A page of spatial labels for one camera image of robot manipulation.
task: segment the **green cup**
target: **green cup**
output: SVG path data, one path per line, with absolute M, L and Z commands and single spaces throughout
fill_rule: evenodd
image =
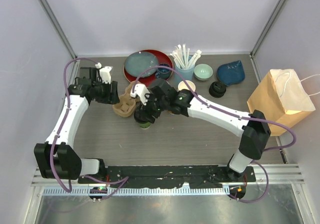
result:
M 147 129 L 147 128 L 150 127 L 151 123 L 148 122 L 148 121 L 146 121 L 146 120 L 143 120 L 136 111 L 134 112 L 133 117 L 134 117 L 134 120 L 135 120 L 137 123 L 139 123 L 139 126 L 140 126 L 142 129 Z

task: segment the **white wall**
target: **white wall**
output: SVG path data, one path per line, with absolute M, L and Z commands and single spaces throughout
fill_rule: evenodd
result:
M 20 224 L 33 149 L 58 119 L 68 52 L 38 0 L 0 0 L 0 217 Z
M 79 55 L 251 51 L 278 0 L 48 0 Z
M 288 0 L 270 34 L 257 53 L 264 76 L 272 68 L 294 68 L 303 79 L 320 73 L 320 0 Z M 320 76 L 304 81 L 307 93 L 320 91 Z M 320 95 L 312 96 L 316 111 L 298 123 L 295 146 L 286 150 L 288 160 L 298 163 L 317 210 L 320 207 Z M 291 140 L 281 137 L 282 144 Z

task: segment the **mint green bowl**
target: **mint green bowl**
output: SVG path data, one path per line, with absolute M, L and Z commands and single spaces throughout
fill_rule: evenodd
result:
M 214 74 L 213 69 L 207 64 L 198 64 L 194 68 L 194 75 L 198 80 L 206 81 Z

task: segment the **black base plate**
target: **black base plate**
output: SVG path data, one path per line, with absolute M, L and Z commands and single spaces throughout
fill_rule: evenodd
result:
M 180 188 L 184 182 L 190 188 L 218 188 L 220 183 L 243 182 L 243 178 L 231 181 L 227 175 L 227 167 L 218 165 L 197 166 L 109 166 L 106 168 L 110 182 L 129 177 L 123 188 Z M 255 182 L 253 167 L 247 167 L 244 173 L 247 182 Z

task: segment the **cup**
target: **cup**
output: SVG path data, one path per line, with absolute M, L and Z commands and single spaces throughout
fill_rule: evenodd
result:
M 193 82 L 191 82 L 190 80 L 187 80 L 186 82 L 188 83 L 188 85 L 190 86 L 192 91 L 195 92 L 196 91 L 196 87 L 195 87 L 196 85 Z M 181 91 L 183 89 L 189 90 L 189 88 L 186 86 L 185 82 L 181 81 L 179 83 L 179 85 L 178 85 L 178 91 Z
M 142 129 L 147 129 L 147 128 L 150 127 L 151 123 L 148 122 L 147 120 L 142 119 L 136 111 L 134 112 L 133 117 L 134 117 L 134 120 L 135 120 L 137 123 L 139 123 L 139 126 L 140 126 Z
M 159 64 L 159 66 L 165 66 L 165 67 L 169 67 L 168 64 L 166 63 L 161 63 Z M 167 79 L 170 77 L 172 71 L 166 68 L 158 68 L 157 73 L 155 74 L 156 78 L 163 78 L 163 79 Z
M 189 69 L 181 69 L 178 68 L 177 65 L 175 65 L 174 68 L 185 80 L 192 80 L 192 76 L 194 74 L 194 69 L 195 69 L 195 65 L 192 68 Z M 176 85 L 178 85 L 180 82 L 182 81 L 182 79 L 175 73 L 174 74 L 174 82 Z

